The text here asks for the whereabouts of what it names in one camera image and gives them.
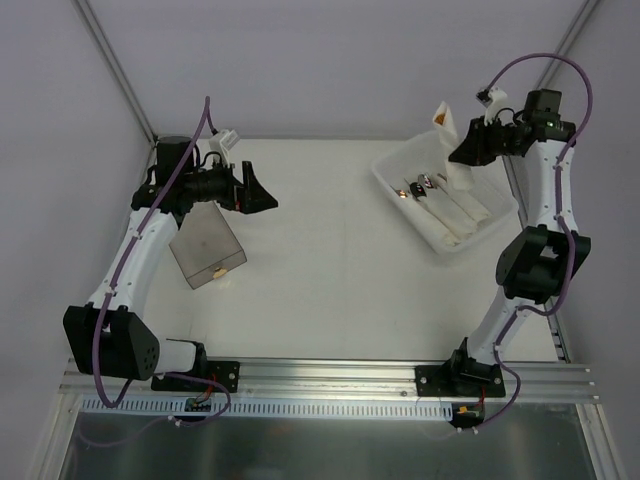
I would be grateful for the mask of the white paper napkin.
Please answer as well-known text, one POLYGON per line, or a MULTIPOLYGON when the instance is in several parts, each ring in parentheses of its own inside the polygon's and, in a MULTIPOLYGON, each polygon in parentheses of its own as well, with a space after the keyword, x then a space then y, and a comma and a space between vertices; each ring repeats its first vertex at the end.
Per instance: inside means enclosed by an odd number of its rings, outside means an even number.
POLYGON ((443 154, 444 172, 450 186, 456 190, 469 191, 474 186, 474 178, 469 166, 454 164, 448 161, 448 155, 461 143, 450 106, 442 101, 436 109, 432 123, 437 132, 440 147, 443 154), (443 125, 434 122, 434 117, 440 113, 446 113, 446 121, 443 125))

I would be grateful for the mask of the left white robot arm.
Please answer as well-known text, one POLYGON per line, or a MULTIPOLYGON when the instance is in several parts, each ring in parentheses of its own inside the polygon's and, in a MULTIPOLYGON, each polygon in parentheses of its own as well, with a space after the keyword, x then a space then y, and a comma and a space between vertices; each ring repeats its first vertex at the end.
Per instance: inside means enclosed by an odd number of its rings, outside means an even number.
POLYGON ((81 306, 70 306, 63 327, 78 370, 98 392, 107 378, 127 384, 174 374, 188 390, 208 381, 205 347, 196 341, 162 339, 143 319, 147 296, 164 251, 197 205, 213 203, 244 215, 278 207, 249 161, 235 177, 229 153, 233 130, 209 139, 205 154, 194 139, 159 140, 156 162, 134 193, 127 231, 105 278, 81 306))

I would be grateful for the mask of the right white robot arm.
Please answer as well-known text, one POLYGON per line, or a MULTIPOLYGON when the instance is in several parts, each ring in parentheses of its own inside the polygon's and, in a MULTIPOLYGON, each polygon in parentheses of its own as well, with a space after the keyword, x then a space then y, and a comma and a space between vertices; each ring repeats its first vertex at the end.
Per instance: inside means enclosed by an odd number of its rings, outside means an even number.
POLYGON ((499 257, 499 289, 479 327, 428 379, 443 396, 504 396, 504 347, 529 315, 543 315, 548 301, 562 303, 591 250, 591 240, 579 234, 572 211, 570 173, 579 128, 562 121, 561 93, 529 92, 523 110, 508 124, 499 118, 502 96, 500 90, 480 93, 485 114, 470 122, 449 159, 480 167, 499 157, 523 158, 527 224, 499 257))

